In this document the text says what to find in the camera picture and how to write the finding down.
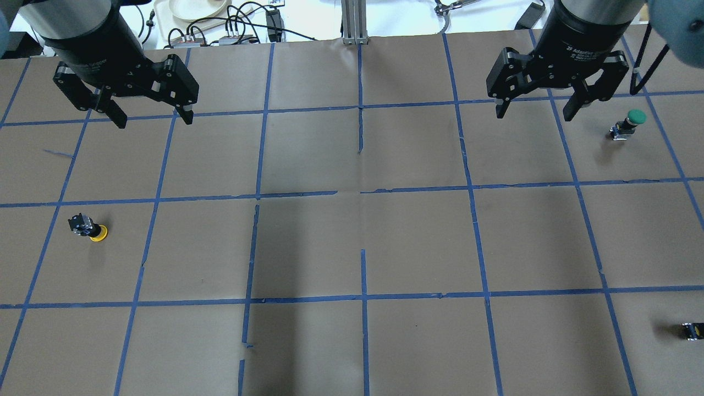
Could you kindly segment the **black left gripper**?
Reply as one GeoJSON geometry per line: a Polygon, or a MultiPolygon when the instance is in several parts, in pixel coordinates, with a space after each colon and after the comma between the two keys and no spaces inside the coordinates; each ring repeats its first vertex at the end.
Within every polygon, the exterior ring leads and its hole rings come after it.
{"type": "Polygon", "coordinates": [[[199,83],[175,53],[161,62],[148,59],[121,5],[24,1],[19,13],[60,57],[53,82],[79,111],[96,111],[124,129],[128,116],[113,97],[160,98],[191,125],[199,83]]]}

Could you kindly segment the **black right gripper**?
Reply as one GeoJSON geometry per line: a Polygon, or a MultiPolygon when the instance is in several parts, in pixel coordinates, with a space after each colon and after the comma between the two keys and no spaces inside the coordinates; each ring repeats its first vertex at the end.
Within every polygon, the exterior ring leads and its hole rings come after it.
{"type": "Polygon", "coordinates": [[[629,71],[623,52],[614,52],[643,1],[555,1],[535,50],[523,55],[503,48],[486,78],[496,118],[512,100],[537,88],[574,90],[563,108],[566,122],[593,101],[608,101],[629,71]],[[587,78],[601,71],[593,84],[587,78]]]}

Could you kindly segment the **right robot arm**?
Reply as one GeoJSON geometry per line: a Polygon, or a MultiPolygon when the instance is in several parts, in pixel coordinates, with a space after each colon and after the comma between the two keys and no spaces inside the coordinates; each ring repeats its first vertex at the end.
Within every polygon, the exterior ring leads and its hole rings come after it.
{"type": "Polygon", "coordinates": [[[536,89],[573,89],[566,121],[593,101],[610,100],[629,65],[614,49],[641,8],[651,30],[691,67],[702,68],[701,1],[555,1],[533,51],[501,50],[486,78],[486,92],[503,118],[515,98],[536,89]]]}

